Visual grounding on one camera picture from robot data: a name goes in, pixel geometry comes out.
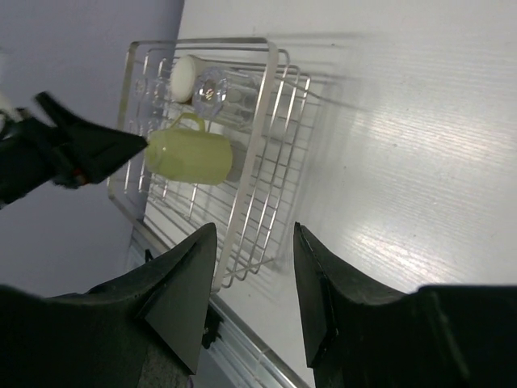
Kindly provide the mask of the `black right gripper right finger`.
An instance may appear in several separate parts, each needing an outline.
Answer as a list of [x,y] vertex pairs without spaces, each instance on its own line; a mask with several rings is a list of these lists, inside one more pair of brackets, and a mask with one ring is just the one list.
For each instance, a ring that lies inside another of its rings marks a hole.
[[513,387],[516,289],[392,289],[295,224],[307,366],[318,387]]

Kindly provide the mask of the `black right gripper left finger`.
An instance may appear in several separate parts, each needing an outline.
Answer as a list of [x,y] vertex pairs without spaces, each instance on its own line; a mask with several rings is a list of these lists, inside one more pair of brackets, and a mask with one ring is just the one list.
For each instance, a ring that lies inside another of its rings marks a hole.
[[86,293],[1,288],[4,387],[184,387],[197,370],[216,263],[208,223]]

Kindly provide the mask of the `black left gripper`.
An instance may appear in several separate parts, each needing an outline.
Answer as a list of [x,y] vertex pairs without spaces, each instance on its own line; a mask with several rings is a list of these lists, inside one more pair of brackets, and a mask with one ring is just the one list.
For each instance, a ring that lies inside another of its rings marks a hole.
[[26,108],[1,110],[3,208],[48,181],[68,189],[101,183],[148,145],[142,136],[76,115],[48,92],[37,94],[35,101],[51,125]]

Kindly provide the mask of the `small clear glass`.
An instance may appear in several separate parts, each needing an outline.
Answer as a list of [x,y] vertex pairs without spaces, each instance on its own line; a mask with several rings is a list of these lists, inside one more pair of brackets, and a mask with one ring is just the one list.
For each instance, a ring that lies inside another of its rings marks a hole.
[[139,103],[145,103],[149,100],[149,80],[147,78],[135,79],[133,97]]
[[156,108],[164,108],[169,103],[168,84],[162,78],[147,79],[147,96]]

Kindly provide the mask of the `yellow-green ceramic mug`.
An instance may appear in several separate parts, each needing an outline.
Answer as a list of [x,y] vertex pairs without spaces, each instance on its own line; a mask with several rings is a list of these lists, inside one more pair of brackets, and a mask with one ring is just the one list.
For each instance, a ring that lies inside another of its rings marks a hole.
[[203,119],[185,112],[149,135],[145,165],[168,180],[218,185],[231,171],[233,151],[227,137],[210,133]]

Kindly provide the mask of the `brown and white paper cup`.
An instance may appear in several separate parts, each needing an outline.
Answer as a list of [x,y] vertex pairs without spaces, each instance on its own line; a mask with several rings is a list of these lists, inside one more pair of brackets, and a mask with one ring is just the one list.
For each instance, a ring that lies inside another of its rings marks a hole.
[[188,103],[194,94],[196,79],[209,66],[209,61],[193,55],[180,57],[173,66],[169,81],[173,100]]

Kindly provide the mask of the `large clear glass tumbler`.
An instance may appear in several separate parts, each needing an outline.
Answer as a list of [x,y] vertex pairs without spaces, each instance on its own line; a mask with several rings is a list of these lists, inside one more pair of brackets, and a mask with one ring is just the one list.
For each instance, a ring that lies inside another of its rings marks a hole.
[[247,127],[254,119],[259,88],[260,80],[253,74],[210,66],[195,81],[192,106],[205,120]]

